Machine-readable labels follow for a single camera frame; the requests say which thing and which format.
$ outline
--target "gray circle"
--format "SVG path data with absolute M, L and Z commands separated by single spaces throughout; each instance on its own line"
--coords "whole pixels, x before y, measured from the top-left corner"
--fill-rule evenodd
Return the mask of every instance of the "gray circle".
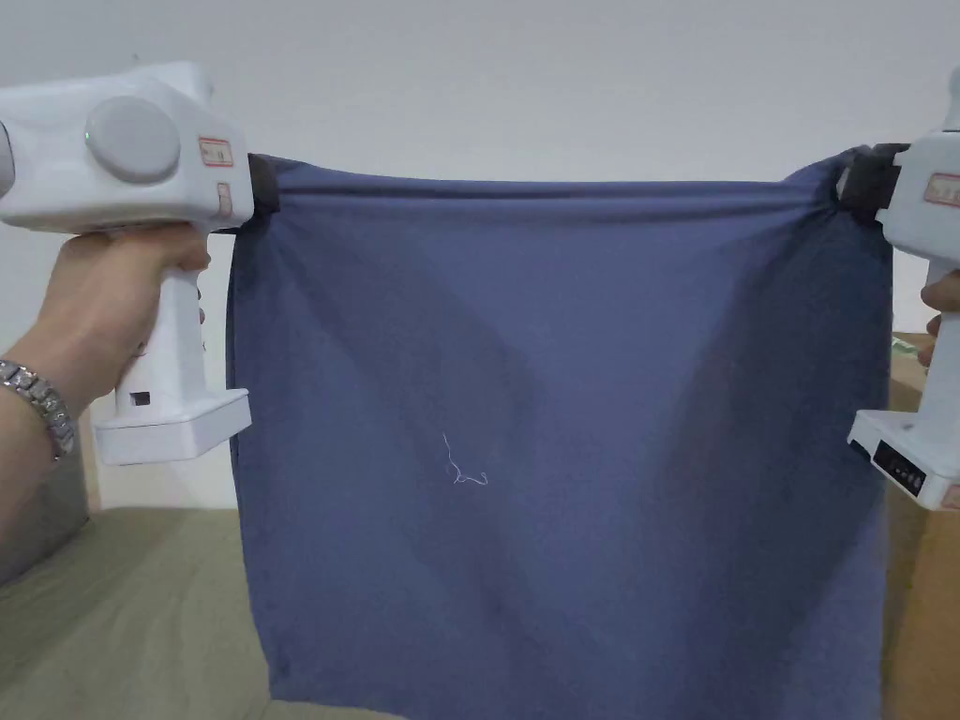
M 94 108 L 86 119 L 86 146 L 97 162 L 125 182 L 166 180 L 180 162 L 177 126 L 142 98 L 110 98 Z
M 0 198 L 10 192 L 16 179 L 16 167 L 13 165 L 13 150 L 7 129 L 0 123 Z

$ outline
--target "handheld device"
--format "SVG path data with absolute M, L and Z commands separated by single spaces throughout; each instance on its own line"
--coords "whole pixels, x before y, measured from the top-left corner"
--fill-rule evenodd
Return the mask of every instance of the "handheld device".
M 837 187 L 877 200 L 876 220 L 895 248 L 930 261 L 928 282 L 960 268 L 960 68 L 950 80 L 944 126 L 909 146 L 885 146 L 887 162 L 848 170 Z M 917 413 L 861 410 L 848 442 L 930 510 L 960 510 L 960 314 L 944 315 Z
M 253 214 L 247 148 L 209 109 L 192 63 L 0 89 L 0 220 L 80 234 L 188 222 L 210 233 Z M 101 460 L 186 460 L 251 422 L 246 390 L 210 391 L 196 275 L 162 281 L 150 341 L 95 427 Z

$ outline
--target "sticker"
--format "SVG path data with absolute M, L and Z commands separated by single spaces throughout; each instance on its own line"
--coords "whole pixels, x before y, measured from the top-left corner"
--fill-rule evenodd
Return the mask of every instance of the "sticker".
M 940 507 L 949 510 L 960 510 L 960 485 L 951 485 Z
M 218 218 L 228 218 L 233 214 L 233 198 L 230 196 L 230 183 L 217 183 L 217 196 L 220 198 L 220 208 L 217 210 Z
M 960 175 L 934 173 L 926 184 L 924 200 L 935 205 L 960 207 Z
M 233 151 L 226 140 L 201 137 L 200 157 L 207 167 L 233 167 Z

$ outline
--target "hand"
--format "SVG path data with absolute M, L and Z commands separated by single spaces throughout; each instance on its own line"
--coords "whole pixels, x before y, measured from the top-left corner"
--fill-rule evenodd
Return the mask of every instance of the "hand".
M 941 313 L 960 312 L 960 271 L 954 270 L 944 276 L 939 282 L 927 285 L 920 293 L 923 301 L 934 310 Z M 933 359 L 933 349 L 936 346 L 936 337 L 940 333 L 942 315 L 938 315 L 926 324 L 926 331 L 933 336 L 934 341 L 926 348 L 921 349 L 918 359 L 925 368 L 930 367 Z
M 6 357 L 50 380 L 78 417 L 149 339 L 163 272 L 209 261 L 206 237 L 190 226 L 75 237 L 60 250 L 36 325 Z

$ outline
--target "wristwatch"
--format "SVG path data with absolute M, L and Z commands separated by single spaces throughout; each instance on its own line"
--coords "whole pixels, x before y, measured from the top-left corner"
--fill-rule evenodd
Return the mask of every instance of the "wristwatch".
M 73 452 L 77 426 L 60 393 L 47 380 L 29 368 L 0 359 L 0 385 L 17 393 L 39 413 L 54 446 L 54 462 Z

